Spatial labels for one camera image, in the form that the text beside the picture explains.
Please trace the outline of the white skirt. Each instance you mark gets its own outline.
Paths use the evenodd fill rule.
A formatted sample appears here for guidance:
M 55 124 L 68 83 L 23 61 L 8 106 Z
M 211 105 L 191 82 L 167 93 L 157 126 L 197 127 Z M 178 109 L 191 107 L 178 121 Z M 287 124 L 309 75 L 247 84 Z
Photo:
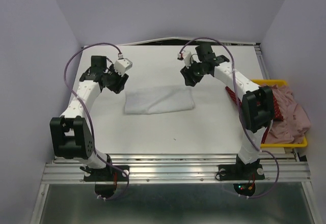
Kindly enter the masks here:
M 184 86 L 161 86 L 126 91 L 124 113 L 154 115 L 192 110 L 192 90 Z

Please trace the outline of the red polka dot skirt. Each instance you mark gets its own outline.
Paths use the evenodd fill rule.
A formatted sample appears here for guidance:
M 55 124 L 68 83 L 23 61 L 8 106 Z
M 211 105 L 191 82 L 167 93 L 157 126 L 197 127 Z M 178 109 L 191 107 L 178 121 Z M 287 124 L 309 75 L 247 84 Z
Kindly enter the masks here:
M 232 99 L 232 101 L 234 103 L 236 103 L 235 93 L 229 87 L 225 87 L 225 89 L 226 89 L 226 92 L 229 94 L 230 98 Z M 279 104 L 278 104 L 275 96 L 273 96 L 273 103 L 274 103 L 274 112 L 275 112 L 275 115 L 273 118 L 273 126 L 275 126 L 276 122 L 283 121 L 283 116 L 281 114 L 281 110 L 280 110 Z M 267 136 L 270 132 L 271 132 L 271 127 L 269 130 L 265 131 L 263 138 L 262 138 L 262 142 L 261 142 L 262 144 L 267 143 Z

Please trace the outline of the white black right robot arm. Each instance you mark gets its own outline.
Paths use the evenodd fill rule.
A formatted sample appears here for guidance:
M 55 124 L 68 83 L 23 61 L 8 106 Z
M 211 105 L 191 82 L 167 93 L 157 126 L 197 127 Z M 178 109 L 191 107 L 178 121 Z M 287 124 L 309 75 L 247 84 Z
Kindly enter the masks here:
M 180 72 L 185 85 L 194 87 L 203 76 L 211 75 L 234 92 L 244 131 L 237 154 L 240 163 L 234 166 L 234 172 L 236 176 L 246 178 L 253 172 L 252 164 L 259 159 L 264 132 L 275 116 L 273 92 L 271 88 L 259 86 L 237 71 L 233 55 L 217 56 L 208 43 L 197 46 L 195 50 L 198 61 L 193 60 L 192 53 L 184 48 L 177 56 L 184 62 Z

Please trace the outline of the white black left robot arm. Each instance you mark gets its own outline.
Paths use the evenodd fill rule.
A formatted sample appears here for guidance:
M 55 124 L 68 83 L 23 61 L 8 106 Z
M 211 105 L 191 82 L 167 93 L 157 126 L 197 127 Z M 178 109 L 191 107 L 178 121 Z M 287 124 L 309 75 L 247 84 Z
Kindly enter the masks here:
M 56 157 L 76 159 L 96 170 L 101 180 L 113 176 L 112 161 L 95 147 L 90 110 L 103 89 L 119 94 L 129 78 L 132 62 L 121 54 L 108 64 L 105 56 L 92 56 L 91 66 L 81 75 L 73 98 L 59 117 L 50 121 L 50 133 Z

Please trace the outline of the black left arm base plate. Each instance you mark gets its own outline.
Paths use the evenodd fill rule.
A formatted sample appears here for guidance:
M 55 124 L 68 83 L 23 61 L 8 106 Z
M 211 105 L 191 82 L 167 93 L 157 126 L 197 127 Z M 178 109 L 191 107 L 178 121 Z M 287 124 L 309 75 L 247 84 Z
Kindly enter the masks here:
M 84 172 L 85 182 L 127 182 L 128 180 L 125 173 L 109 166 L 102 169 L 91 169 L 88 166 L 80 166 L 79 169 Z

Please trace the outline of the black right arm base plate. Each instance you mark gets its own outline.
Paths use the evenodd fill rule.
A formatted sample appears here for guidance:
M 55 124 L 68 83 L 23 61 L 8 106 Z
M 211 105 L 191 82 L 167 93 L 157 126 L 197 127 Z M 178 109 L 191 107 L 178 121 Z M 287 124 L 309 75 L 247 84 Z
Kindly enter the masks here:
M 218 181 L 249 181 L 264 180 L 265 175 L 262 165 L 258 166 L 240 166 L 236 164 L 220 164 L 215 174 Z

